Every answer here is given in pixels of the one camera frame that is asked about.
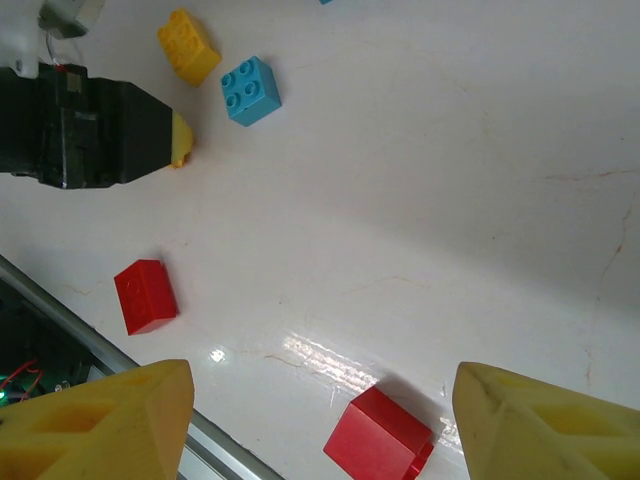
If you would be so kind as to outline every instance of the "lego stud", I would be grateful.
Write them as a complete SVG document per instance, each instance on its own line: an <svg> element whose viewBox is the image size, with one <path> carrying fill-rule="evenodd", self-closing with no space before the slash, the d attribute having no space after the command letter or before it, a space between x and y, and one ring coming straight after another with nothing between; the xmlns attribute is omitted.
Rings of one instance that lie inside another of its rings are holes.
<svg viewBox="0 0 640 480"><path fill-rule="evenodd" d="M427 459L429 458L429 455L431 455L433 447L429 446L426 450L426 452L420 452L419 456L409 466L409 470L407 472L407 476L409 478L416 478L418 475L420 475L420 472L427 464Z"/></svg>
<svg viewBox="0 0 640 480"><path fill-rule="evenodd" d="M135 297L136 295L140 295L140 291L142 289L140 288L140 283L135 280L135 279L131 279L127 282L127 294L130 297Z"/></svg>
<svg viewBox="0 0 640 480"><path fill-rule="evenodd" d="M187 41L187 48L189 48L189 50L197 50L199 47L199 44L200 42L198 41L197 37L191 37Z"/></svg>
<svg viewBox="0 0 640 480"><path fill-rule="evenodd" d="M253 64L250 60L242 62L238 71L240 72L240 75L249 75L253 71Z"/></svg>
<svg viewBox="0 0 640 480"><path fill-rule="evenodd" d="M169 39L169 32L166 28L163 27L158 29L158 39L162 44L164 44Z"/></svg>
<svg viewBox="0 0 640 480"><path fill-rule="evenodd" d="M179 53L171 55L171 63L173 64L174 70L179 70L180 67L182 67L182 55Z"/></svg>
<svg viewBox="0 0 640 480"><path fill-rule="evenodd" d="M232 87L235 82L236 82L236 79L233 76L233 73L227 73L223 75L222 80L220 80L220 83L222 83L222 86L224 88Z"/></svg>
<svg viewBox="0 0 640 480"><path fill-rule="evenodd" d="M174 25L177 25L178 23L180 23L183 18L184 18L184 13L182 13L180 10L171 12L171 15L169 15L169 21Z"/></svg>
<svg viewBox="0 0 640 480"><path fill-rule="evenodd" d="M233 95L229 95L227 97L227 107L228 108L236 108L238 105L240 105L240 95L238 95L237 93L234 93Z"/></svg>
<svg viewBox="0 0 640 480"><path fill-rule="evenodd" d="M257 95L259 91L260 91L260 84L256 81L247 83L247 85L244 87L244 94L247 95L248 97L253 97Z"/></svg>

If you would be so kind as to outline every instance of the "white table surface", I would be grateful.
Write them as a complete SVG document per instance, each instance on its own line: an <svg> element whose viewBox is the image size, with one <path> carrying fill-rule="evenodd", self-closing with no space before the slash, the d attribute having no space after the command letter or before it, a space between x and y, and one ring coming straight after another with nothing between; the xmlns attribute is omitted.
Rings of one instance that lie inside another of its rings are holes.
<svg viewBox="0 0 640 480"><path fill-rule="evenodd" d="M194 89L156 40L187 6L224 60ZM290 479L382 380L443 430L481 361L640 407L640 2L109 0L93 76L184 114L188 168L103 191L0 175L0 248L139 363L187 358L196 407ZM218 81L258 55L284 106ZM168 265L181 315L128 337L113 276Z"/></svg>

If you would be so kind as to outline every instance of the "red wire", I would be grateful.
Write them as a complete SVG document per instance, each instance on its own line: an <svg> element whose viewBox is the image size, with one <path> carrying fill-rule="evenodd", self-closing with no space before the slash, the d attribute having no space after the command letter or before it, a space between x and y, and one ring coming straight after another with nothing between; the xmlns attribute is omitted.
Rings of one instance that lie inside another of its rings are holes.
<svg viewBox="0 0 640 480"><path fill-rule="evenodd" d="M19 375L23 370L29 368L31 365L33 365L34 363L36 363L38 361L37 358L34 358L33 360L25 363L24 365L22 365L21 367L18 367L18 369L13 372L11 375L9 375L7 378L4 379L4 381L2 383L0 383L0 392L3 391L7 385L9 385L9 382L11 380L13 380L17 375Z"/></svg>
<svg viewBox="0 0 640 480"><path fill-rule="evenodd" d="M40 380L42 380L42 375L44 375L44 372L42 370L39 370L39 374L38 374L38 378L36 378L36 381L33 382L31 384L31 386L27 389L26 392L24 392L22 394L22 397L20 397L20 401L22 402L23 400L26 400L27 397L29 397L29 395L31 395L31 392L33 392L33 389L36 388L36 386L38 385L38 383L40 383Z"/></svg>

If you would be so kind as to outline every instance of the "yellow lego brick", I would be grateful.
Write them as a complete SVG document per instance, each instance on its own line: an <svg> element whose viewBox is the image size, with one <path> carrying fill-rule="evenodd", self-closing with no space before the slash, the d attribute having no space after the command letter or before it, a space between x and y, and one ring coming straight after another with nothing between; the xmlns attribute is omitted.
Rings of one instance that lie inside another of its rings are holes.
<svg viewBox="0 0 640 480"><path fill-rule="evenodd" d="M472 480L640 478L640 411L480 363L453 411Z"/></svg>
<svg viewBox="0 0 640 480"><path fill-rule="evenodd" d="M222 60L209 45L205 29L184 8L171 13L169 23L158 29L158 41L176 74L194 87Z"/></svg>
<svg viewBox="0 0 640 480"><path fill-rule="evenodd" d="M167 360L0 410L0 478L175 480L193 408Z"/></svg>

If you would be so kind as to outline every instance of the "white component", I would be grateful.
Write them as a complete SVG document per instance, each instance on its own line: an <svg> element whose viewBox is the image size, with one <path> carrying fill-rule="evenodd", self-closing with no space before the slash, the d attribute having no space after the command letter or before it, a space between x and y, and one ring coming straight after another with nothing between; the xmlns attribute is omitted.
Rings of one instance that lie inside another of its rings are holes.
<svg viewBox="0 0 640 480"><path fill-rule="evenodd" d="M104 0L45 0L39 26L59 39L86 35L98 19Z"/></svg>
<svg viewBox="0 0 640 480"><path fill-rule="evenodd" d="M0 67L38 76L38 14L44 0L0 0Z"/></svg>

